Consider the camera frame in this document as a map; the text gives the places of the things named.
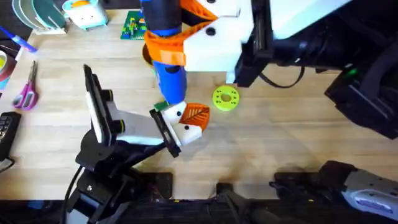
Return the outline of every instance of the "wooden table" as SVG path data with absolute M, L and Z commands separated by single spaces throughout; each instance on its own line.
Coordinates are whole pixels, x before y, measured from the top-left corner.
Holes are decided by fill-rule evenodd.
M 61 199 L 78 164 L 80 141 L 90 128 L 85 103 L 83 64 L 98 74 L 103 88 L 112 89 L 121 110 L 149 116 L 162 99 L 151 69 L 142 59 L 144 41 L 120 40 L 127 11 L 108 11 L 111 22 L 89 32 L 71 26 L 67 35 L 31 35 L 39 48 L 24 52 L 0 99 L 12 111 L 12 99 L 38 60 L 40 99 L 23 113 L 12 148 L 16 165 L 0 175 L 0 199 Z M 292 83 L 298 68 L 268 66 L 264 71 L 281 84 Z M 184 147 L 174 159 L 164 150 L 140 165 L 144 171 L 172 171 L 175 198 L 207 198 L 219 180 L 236 184 L 246 197 L 275 198 L 268 187 L 284 167 L 317 170 L 334 159 L 398 180 L 397 141 L 348 121 L 323 92 L 336 73 L 308 69 L 294 88 L 280 90 L 257 79 L 240 88 L 239 106 L 217 110 L 213 90 L 224 73 L 190 72 L 186 100 L 209 105 L 211 119 L 203 137 Z

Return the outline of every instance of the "yellow-green ring toy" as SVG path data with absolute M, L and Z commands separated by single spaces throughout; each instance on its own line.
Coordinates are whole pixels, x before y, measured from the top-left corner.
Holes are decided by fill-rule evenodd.
M 222 95 L 230 96 L 231 100 L 222 100 Z M 239 104 L 239 93 L 235 90 L 235 88 L 231 86 L 220 86 L 213 93 L 213 103 L 218 109 L 222 111 L 233 110 Z

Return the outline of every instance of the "blue pen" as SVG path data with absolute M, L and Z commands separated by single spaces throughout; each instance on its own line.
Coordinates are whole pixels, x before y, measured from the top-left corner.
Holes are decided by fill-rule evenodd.
M 0 26 L 0 30 L 3 31 L 11 40 L 13 40 L 15 43 L 19 44 L 21 47 L 25 48 L 31 53 L 34 53 L 37 51 L 36 48 L 28 44 L 24 39 L 20 38 L 19 36 L 10 33 L 8 30 Z

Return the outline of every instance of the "blue marker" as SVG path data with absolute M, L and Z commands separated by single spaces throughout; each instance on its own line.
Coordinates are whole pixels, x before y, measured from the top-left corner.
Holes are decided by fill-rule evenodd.
M 3 28 L 2 26 L 0 26 L 0 30 L 3 31 L 9 38 L 11 38 L 11 40 L 13 40 L 15 43 L 19 44 L 21 47 L 25 48 L 29 52 L 34 53 L 37 51 L 36 48 L 34 48 L 30 44 L 28 44 L 26 41 L 24 41 L 24 39 L 20 38 L 19 36 L 15 35 L 15 34 L 10 33 L 8 30 Z
M 180 0 L 141 0 L 145 22 L 150 31 L 160 37 L 181 32 Z M 171 105 L 182 102 L 187 90 L 187 74 L 183 66 L 154 61 L 159 88 Z

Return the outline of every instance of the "white bracket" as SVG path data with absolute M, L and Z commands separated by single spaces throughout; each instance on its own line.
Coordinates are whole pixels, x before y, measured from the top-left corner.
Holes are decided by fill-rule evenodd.
M 93 99 L 88 92 L 86 94 L 86 101 L 97 141 L 101 143 L 104 141 L 104 136 L 101 134 L 100 122 L 96 117 Z M 112 120 L 123 120 L 126 125 L 124 127 L 125 131 L 122 134 L 118 134 L 116 140 L 126 141 L 129 144 L 143 144 L 150 146 L 161 144 L 164 141 L 153 118 L 120 111 L 117 109 L 114 102 L 107 102 L 107 106 Z M 178 147 L 191 143 L 200 138 L 202 134 L 202 129 L 199 126 L 179 123 L 181 119 L 180 116 L 183 114 L 186 107 L 187 104 L 183 101 L 161 111 L 166 126 Z
M 275 39 L 286 39 L 352 0 L 271 0 Z
M 183 44 L 188 72 L 227 72 L 235 80 L 235 66 L 254 28 L 251 0 L 197 0 L 219 18 L 187 38 Z M 215 35 L 206 33 L 208 28 Z

